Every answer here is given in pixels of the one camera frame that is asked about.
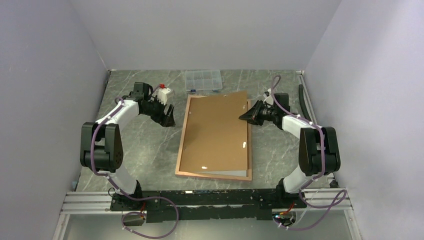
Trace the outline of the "aluminium rail frame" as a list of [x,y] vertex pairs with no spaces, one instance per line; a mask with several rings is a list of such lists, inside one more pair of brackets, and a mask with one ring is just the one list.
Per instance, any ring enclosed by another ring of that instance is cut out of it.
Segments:
[[310,188],[341,157],[336,130],[304,117],[298,85],[293,70],[113,71],[62,213],[116,214],[115,232],[154,240],[187,220],[322,225],[351,202],[344,188]]

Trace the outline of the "seascape photo print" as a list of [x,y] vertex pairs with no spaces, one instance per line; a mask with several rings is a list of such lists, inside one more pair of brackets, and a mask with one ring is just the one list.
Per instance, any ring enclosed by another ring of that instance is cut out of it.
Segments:
[[199,171],[201,174],[213,174],[224,176],[247,177],[247,170],[225,170],[225,171]]

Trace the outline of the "clear plastic compartment box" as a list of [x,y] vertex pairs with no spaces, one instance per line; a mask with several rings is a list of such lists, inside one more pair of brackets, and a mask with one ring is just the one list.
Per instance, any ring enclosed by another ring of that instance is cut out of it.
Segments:
[[220,70],[186,70],[184,72],[187,92],[219,91],[223,88]]

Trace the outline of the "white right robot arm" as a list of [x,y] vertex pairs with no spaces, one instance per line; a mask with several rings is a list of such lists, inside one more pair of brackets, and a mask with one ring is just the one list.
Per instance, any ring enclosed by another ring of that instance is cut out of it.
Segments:
[[278,129],[299,140],[298,165],[279,184],[283,189],[275,193],[275,202],[282,208],[293,203],[295,196],[310,181],[337,172],[341,167],[336,130],[322,127],[290,111],[287,93],[268,94],[258,100],[239,120],[261,126],[272,122]]

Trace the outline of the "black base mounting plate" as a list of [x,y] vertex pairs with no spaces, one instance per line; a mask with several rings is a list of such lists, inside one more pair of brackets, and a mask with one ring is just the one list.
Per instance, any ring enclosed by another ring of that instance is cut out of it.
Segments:
[[143,210],[148,223],[188,220],[256,219],[268,221],[279,212],[304,209],[298,194],[277,188],[225,190],[145,190],[137,201],[115,193],[112,212]]

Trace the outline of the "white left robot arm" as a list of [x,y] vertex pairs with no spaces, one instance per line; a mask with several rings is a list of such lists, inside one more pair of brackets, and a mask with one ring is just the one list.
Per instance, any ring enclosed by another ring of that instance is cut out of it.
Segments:
[[109,113],[81,127],[80,164],[106,178],[130,210],[139,209],[144,197],[140,183],[123,165],[121,130],[139,115],[150,117],[162,127],[174,127],[174,106],[169,102],[173,94],[162,83],[153,87],[136,82],[128,95],[115,98],[116,106]]

